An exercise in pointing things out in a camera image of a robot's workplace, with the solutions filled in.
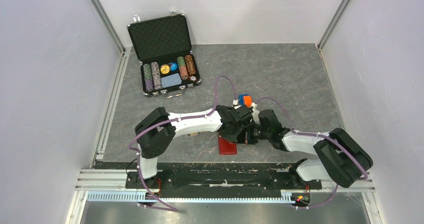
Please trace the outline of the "red leather card holder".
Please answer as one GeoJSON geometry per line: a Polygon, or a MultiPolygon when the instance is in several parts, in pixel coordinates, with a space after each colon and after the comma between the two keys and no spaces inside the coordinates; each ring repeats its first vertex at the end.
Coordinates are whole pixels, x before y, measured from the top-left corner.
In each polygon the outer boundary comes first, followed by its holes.
{"type": "Polygon", "coordinates": [[[224,155],[236,155],[237,154],[237,145],[235,143],[229,142],[223,137],[218,137],[218,150],[219,154],[224,155]]]}

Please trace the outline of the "clear box with black cards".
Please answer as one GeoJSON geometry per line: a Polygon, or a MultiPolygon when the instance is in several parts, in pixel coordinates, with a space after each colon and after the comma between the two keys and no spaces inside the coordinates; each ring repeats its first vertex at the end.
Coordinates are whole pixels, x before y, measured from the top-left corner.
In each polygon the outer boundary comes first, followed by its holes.
{"type": "Polygon", "coordinates": [[[201,132],[188,133],[188,134],[186,134],[186,137],[187,138],[193,138],[193,137],[198,136],[200,134],[201,134],[201,132]]]}

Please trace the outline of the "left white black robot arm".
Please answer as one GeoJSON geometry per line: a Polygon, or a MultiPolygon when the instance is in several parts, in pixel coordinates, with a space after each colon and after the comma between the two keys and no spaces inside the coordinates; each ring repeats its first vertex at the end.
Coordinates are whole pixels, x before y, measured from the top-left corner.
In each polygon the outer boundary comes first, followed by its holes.
{"type": "Polygon", "coordinates": [[[255,105],[228,107],[218,105],[202,112],[171,113],[164,107],[156,108],[134,129],[138,144],[138,181],[145,188],[157,182],[158,157],[174,138],[195,132],[217,132],[222,138],[235,143],[247,128],[259,121],[255,105]]]}

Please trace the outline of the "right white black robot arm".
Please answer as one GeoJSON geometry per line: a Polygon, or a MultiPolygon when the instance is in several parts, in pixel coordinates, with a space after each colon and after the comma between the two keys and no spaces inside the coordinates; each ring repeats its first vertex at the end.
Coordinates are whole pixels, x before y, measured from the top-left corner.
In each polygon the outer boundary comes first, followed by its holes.
{"type": "Polygon", "coordinates": [[[284,152],[303,152],[316,159],[302,159],[289,174],[289,183],[302,188],[309,181],[332,180],[349,188],[357,180],[364,180],[374,165],[370,155],[342,128],[330,132],[308,133],[283,127],[270,109],[254,111],[255,123],[242,134],[246,144],[267,140],[273,148],[284,152]]]}

